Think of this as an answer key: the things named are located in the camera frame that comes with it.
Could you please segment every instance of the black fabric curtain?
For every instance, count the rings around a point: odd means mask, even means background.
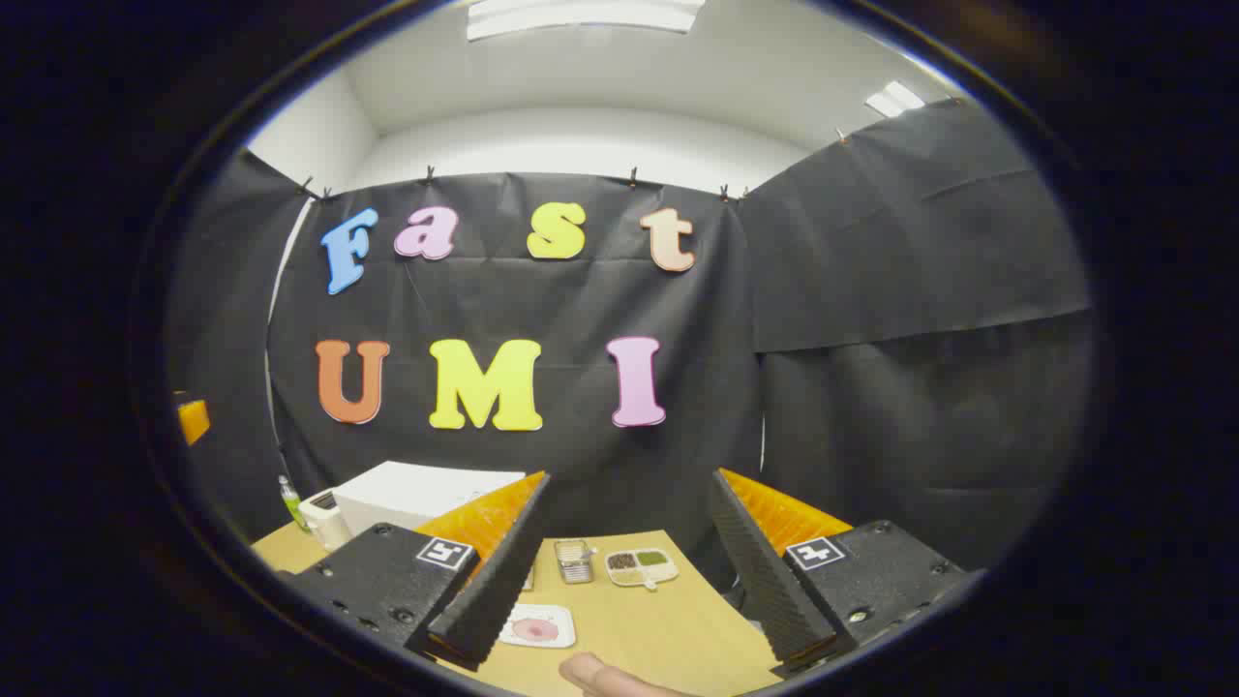
[[[247,541],[289,520],[263,337],[284,243],[306,201],[296,182],[239,154],[195,210],[171,275],[169,383],[206,400],[211,418],[190,449],[193,482]]]
[[[1085,276],[1033,165],[944,102],[814,154],[740,214],[762,479],[992,565],[1068,462],[1093,378]]]
[[[667,530],[715,586],[733,576],[705,515],[709,473],[760,478],[849,522],[891,519],[965,567],[994,563],[1048,496],[1093,378],[1085,277],[1035,167],[980,109],[948,102],[851,134],[741,202],[567,175],[475,175],[310,204],[250,154],[192,223],[176,269],[173,385],[207,400],[201,485],[247,540],[287,522],[269,428],[302,495],[384,461],[554,475],[553,536]],[[535,259],[534,210],[577,203],[581,251]],[[413,212],[451,208],[444,258],[396,253]],[[685,271],[659,267],[641,218],[693,224]],[[373,209],[363,272],[328,292],[322,238]],[[612,338],[648,336],[667,421],[617,428]],[[429,423],[437,339],[486,370],[509,339],[540,344],[535,432]],[[316,343],[390,345],[364,425],[318,399]],[[761,457],[764,418],[764,462]]]
[[[575,202],[585,246],[571,259],[527,248],[534,209]],[[410,213],[452,208],[453,249],[437,260],[393,246]],[[639,219],[664,207],[693,223],[683,271],[650,258]],[[373,208],[363,275],[330,295],[323,234]],[[551,536],[665,530],[719,587],[733,574],[705,511],[709,473],[757,477],[761,447],[757,358],[751,342],[747,249],[735,203],[674,186],[591,176],[478,175],[352,191],[315,203],[296,239],[270,327],[279,430],[294,480],[311,491],[384,461],[486,470],[545,470]],[[667,421],[617,428],[612,338],[649,336],[658,404]],[[431,342],[463,339],[482,370],[499,345],[541,344],[534,397],[544,426],[502,432],[487,423],[432,428],[437,364]],[[382,407],[364,425],[331,418],[317,395],[322,339],[346,340],[344,397],[358,400],[361,340],[385,340]]]
[[[762,361],[762,479],[851,524],[891,520],[965,568],[1032,522],[1077,443],[1088,311]]]

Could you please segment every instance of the orange object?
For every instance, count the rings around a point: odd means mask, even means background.
[[[512,524],[517,521],[517,516],[524,510],[529,498],[538,489],[538,483],[545,475],[546,473],[534,473],[503,489],[496,489],[422,524],[416,532],[471,545],[482,562],[473,569],[473,574],[470,574],[472,579],[494,553],[503,536],[512,530]]]
[[[181,405],[176,409],[176,415],[181,418],[181,432],[190,446],[197,443],[202,435],[211,430],[211,417],[207,416],[204,400]]]
[[[851,526],[764,484],[719,468],[776,552],[788,545],[847,532]]]

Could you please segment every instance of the white container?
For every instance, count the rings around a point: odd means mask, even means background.
[[[326,489],[297,505],[297,511],[305,519],[310,532],[328,552],[335,552],[341,545],[353,539],[348,524],[344,522],[344,516],[339,514],[333,491],[333,489]]]
[[[354,534],[380,522],[415,530],[524,477],[524,473],[455,470],[388,461],[337,487],[333,495]]]

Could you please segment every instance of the foam letter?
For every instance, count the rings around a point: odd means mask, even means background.
[[[353,261],[353,254],[364,259],[370,250],[370,236],[366,228],[374,227],[379,214],[374,208],[366,208],[339,227],[322,235],[321,244],[327,248],[327,266],[331,269],[331,282],[327,292],[335,295],[362,277],[362,265]]]
[[[320,340],[313,347],[318,354],[318,404],[327,416],[343,423],[362,425],[373,420],[383,405],[383,357],[392,352],[385,340],[362,340],[357,354],[362,358],[362,399],[344,400],[344,357],[349,347],[344,340]]]
[[[452,253],[452,232],[460,215],[451,208],[431,206],[409,215],[409,224],[395,235],[395,253],[401,256],[442,259]]]
[[[607,343],[607,354],[616,359],[620,374],[620,409],[611,423],[620,428],[657,426],[667,421],[667,411],[654,401],[654,353],[658,339],[626,336]]]
[[[641,218],[641,227],[649,228],[649,255],[658,267],[686,271],[693,267],[693,251],[680,251],[680,235],[693,234],[693,223],[681,220],[675,208],[663,208]]]
[[[535,259],[571,259],[585,248],[585,233],[576,227],[585,222],[580,203],[543,203],[529,223],[534,230],[525,238]]]
[[[534,361],[541,355],[538,342],[525,338],[506,340],[484,375],[468,343],[458,338],[435,340],[430,344],[430,355],[439,361],[439,390],[430,426],[463,428],[465,417],[456,410],[460,396],[476,428],[486,426],[497,397],[499,411],[494,415],[494,428],[541,428],[541,417],[534,410]]]

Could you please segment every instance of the letter m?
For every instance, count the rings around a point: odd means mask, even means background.
[[[465,417],[456,409],[457,397],[473,426],[482,428],[494,401],[494,428],[499,431],[538,431],[541,417],[534,410],[534,361],[541,355],[535,340],[514,338],[499,345],[499,352],[483,374],[468,343],[445,338],[430,344],[430,355],[439,361],[439,389],[430,426],[458,430]]]

